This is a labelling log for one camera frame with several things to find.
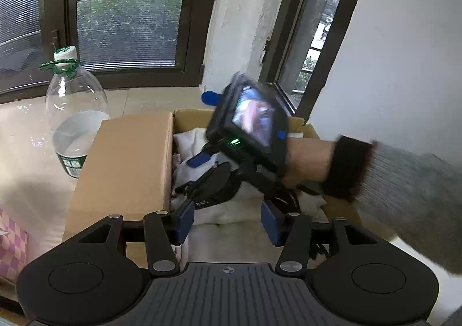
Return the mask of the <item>right forearm grey sleeve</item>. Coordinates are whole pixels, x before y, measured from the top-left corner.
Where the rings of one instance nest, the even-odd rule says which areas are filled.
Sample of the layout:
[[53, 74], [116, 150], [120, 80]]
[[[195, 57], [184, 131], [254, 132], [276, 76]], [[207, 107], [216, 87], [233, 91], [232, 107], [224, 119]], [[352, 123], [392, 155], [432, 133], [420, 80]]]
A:
[[460, 166], [341, 136], [322, 189], [387, 224], [432, 262], [461, 273]]

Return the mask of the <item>right human hand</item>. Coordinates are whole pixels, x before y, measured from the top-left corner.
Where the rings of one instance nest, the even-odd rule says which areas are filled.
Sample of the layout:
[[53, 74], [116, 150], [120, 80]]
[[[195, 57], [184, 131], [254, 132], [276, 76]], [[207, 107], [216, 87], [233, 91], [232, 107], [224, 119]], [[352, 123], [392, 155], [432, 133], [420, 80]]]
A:
[[324, 182], [330, 169], [336, 143], [316, 138], [290, 138], [290, 161], [283, 184], [295, 188], [303, 181]]

